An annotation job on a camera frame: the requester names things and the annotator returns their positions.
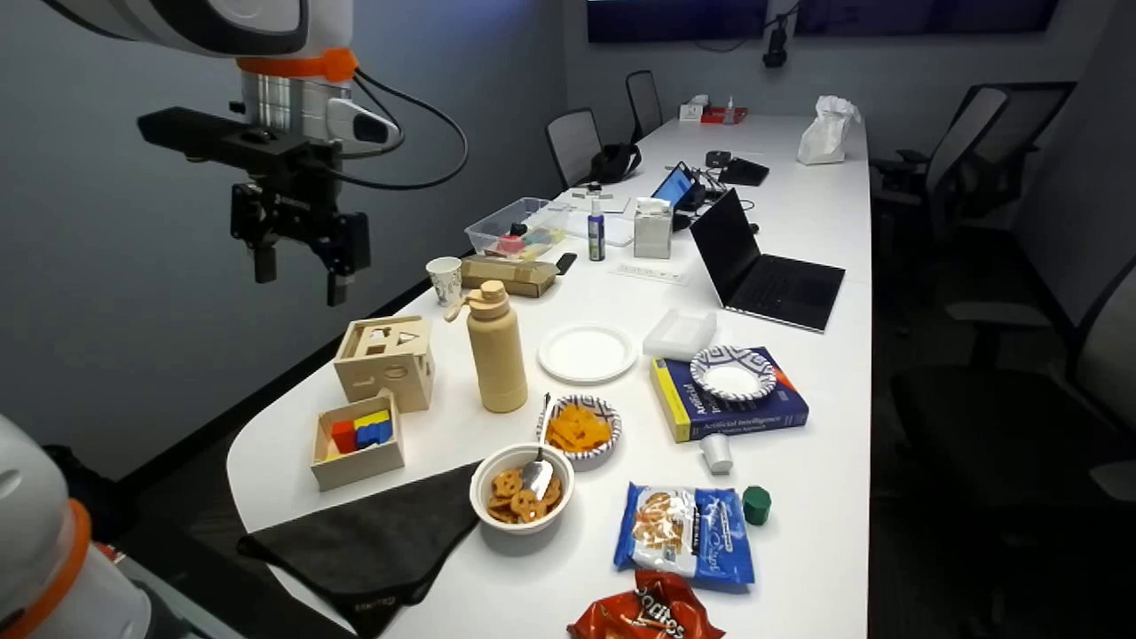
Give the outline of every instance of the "gray wall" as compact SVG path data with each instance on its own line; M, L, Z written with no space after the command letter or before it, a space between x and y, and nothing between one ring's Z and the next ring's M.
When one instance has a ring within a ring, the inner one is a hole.
M559 5L360 0L354 16L362 67L463 120L472 160L432 191L344 189L344 211L372 212L378 257L348 307L328 309L305 248L282 251L277 283L253 283L229 238L238 171L191 166L136 133L163 107L224 114L231 61L98 41L43 0L4 5L0 413L126 476L421 282L430 257L463 251L469 222L559 189L542 142L566 107ZM451 133L391 107L406 149L348 171L446 171Z
M814 114L817 96L834 93L864 109L876 154L930 149L974 83L1078 77L1112 5L1063 0L1045 36L793 41L787 65L768 73L768 44L731 54L691 44L591 45L587 0L566 0L568 99L597 109L608 142L625 140L632 114L620 77L653 67L670 114L697 93L717 104L734 96L756 114Z
M1117 5L1018 212L1018 242L1078 323L1136 257L1136 5Z

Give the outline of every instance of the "bag of chips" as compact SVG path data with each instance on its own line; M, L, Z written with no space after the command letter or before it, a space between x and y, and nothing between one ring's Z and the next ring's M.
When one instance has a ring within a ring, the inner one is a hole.
M734 491L627 488L617 568L656 568L705 590L750 590L752 555Z
M720 639L682 575L637 572L637 590L605 597L568 624L571 639Z

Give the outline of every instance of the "can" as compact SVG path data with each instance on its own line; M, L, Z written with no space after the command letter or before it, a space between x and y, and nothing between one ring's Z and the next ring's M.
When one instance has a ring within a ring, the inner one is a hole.
M605 263L605 212L591 212L591 258Z

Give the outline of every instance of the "wooden box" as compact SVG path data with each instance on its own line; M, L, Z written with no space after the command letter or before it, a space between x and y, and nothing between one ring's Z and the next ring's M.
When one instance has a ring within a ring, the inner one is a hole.
M360 419L369 413L387 413L391 416L391 441L342 454L342 446L329 441L329 426L339 419ZM379 390L378 397L350 402L344 410L322 413L315 424L315 451L314 451L314 473L318 491L333 491L367 476L379 476L391 469L400 469L400 426L399 426L399 402L391 390Z
M333 372L348 402L378 397L391 387L400 413L426 413L432 387L432 357L418 315L354 321L333 357Z

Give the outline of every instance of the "book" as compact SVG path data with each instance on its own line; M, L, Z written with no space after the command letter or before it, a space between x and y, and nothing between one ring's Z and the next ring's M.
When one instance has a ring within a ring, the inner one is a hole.
M795 384L784 377L779 359L768 349L752 349L779 371L779 387L768 397L756 402L724 402L705 393L685 359L656 359L653 387L663 402L666 426L673 441L702 441L709 432L761 432L761 429L787 429L810 424L810 402L795 390Z

